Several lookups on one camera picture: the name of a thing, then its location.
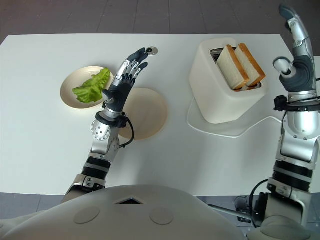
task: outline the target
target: white bread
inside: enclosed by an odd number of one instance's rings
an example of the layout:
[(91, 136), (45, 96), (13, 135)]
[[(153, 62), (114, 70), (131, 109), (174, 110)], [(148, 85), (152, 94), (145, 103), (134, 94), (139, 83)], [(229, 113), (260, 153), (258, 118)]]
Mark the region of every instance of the white bread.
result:
[(249, 49), (244, 43), (240, 43), (236, 50), (235, 55), (239, 59), (242, 67), (250, 80), (246, 83), (248, 87), (253, 87), (266, 77), (266, 74), (261, 69), (255, 58), (251, 55)]
[(231, 89), (240, 89), (249, 81), (231, 45), (224, 47), (216, 63)]

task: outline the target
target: white table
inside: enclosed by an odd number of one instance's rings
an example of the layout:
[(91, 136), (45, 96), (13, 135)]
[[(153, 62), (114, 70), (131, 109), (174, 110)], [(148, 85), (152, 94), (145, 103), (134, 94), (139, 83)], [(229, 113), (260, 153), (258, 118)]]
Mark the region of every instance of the white table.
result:
[[(272, 106), (275, 96), (285, 94), (272, 62), (278, 56), (292, 58), (279, 35), (9, 36), (0, 46), (0, 192), (64, 195), (87, 160), (90, 125), (100, 107), (68, 107), (60, 98), (62, 82), (86, 66), (106, 66), (114, 73), (129, 54), (155, 46), (159, 54), (148, 58), (149, 66), (135, 87), (165, 97), (167, 122), (155, 136), (119, 151), (107, 186), (153, 184), (198, 196), (248, 195), (256, 183), (272, 175), (280, 125), (266, 120), (231, 139), (187, 124), (193, 99), (189, 72), (196, 50), (200, 42), (221, 37), (248, 45), (273, 86), (264, 98)], [(320, 192), (319, 172), (312, 192)]]

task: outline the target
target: plate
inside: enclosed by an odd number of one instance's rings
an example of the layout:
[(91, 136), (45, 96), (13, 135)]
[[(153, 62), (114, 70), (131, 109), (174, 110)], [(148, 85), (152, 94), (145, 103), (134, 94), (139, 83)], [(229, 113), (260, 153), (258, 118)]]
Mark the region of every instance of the plate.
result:
[[(134, 140), (150, 138), (165, 125), (168, 117), (167, 102), (162, 95), (148, 88), (133, 88), (123, 111), (129, 117), (134, 129)], [(121, 128), (119, 135), (130, 139), (130, 125)]]
[[(103, 99), (95, 102), (83, 103), (77, 100), (77, 95), (72, 92), (72, 89), (82, 86), (82, 84), (91, 79), (92, 75), (100, 73), (104, 69), (101, 66), (87, 66), (80, 68), (71, 73), (62, 83), (60, 88), (60, 96), (62, 101), (74, 109), (88, 109), (97, 106), (103, 102)], [(110, 73), (109, 81), (106, 83), (105, 89), (108, 89), (114, 79), (114, 75)]]

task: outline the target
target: green lettuce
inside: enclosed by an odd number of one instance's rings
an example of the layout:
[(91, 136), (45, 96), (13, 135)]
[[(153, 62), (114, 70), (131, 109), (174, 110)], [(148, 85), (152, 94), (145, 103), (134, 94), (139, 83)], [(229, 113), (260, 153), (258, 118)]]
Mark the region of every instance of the green lettuce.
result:
[(108, 68), (102, 69), (97, 75), (92, 75), (92, 78), (85, 81), (82, 86), (72, 89), (72, 92), (77, 95), (77, 100), (88, 104), (102, 99), (102, 90), (109, 81), (110, 71)]

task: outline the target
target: black cable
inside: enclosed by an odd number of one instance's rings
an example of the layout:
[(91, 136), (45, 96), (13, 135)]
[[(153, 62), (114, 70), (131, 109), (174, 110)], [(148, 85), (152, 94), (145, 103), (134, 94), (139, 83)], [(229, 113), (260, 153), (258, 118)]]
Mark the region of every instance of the black cable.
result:
[(281, 122), (281, 134), (284, 133), (284, 119), (286, 117), (286, 115), (288, 114), (287, 111), (284, 112), (283, 118), (282, 118), (282, 122)]
[(247, 196), (237, 196), (234, 200), (233, 200), (233, 205), (236, 207), (236, 200), (237, 199), (245, 199), (246, 205), (249, 206), (248, 204), (248, 200), (247, 200)]
[(127, 118), (127, 119), (128, 119), (128, 123), (129, 123), (130, 128), (131, 128), (131, 131), (132, 131), (132, 136), (131, 136), (131, 139), (130, 139), (129, 141), (127, 141), (127, 142), (124, 143), (124, 144), (121, 144), (121, 145), (119, 146), (119, 148), (125, 148), (125, 147), (128, 146), (130, 143), (132, 143), (132, 142), (134, 141), (134, 139), (135, 139), (134, 126), (132, 125), (132, 122), (130, 121), (130, 119), (129, 119), (129, 118)]
[(261, 185), (261, 184), (264, 184), (268, 182), (268, 179), (265, 179), (261, 182), (259, 182), (251, 191), (250, 193), (250, 197), (249, 197), (249, 208), (250, 208), (250, 215), (251, 215), (251, 221), (253, 223), (253, 226), (256, 228), (256, 224), (254, 222), (254, 219), (253, 219), (253, 213), (254, 213), (254, 207), (253, 207), (253, 202), (254, 202), (254, 194), (255, 194), (255, 191), (257, 190), (257, 188)]

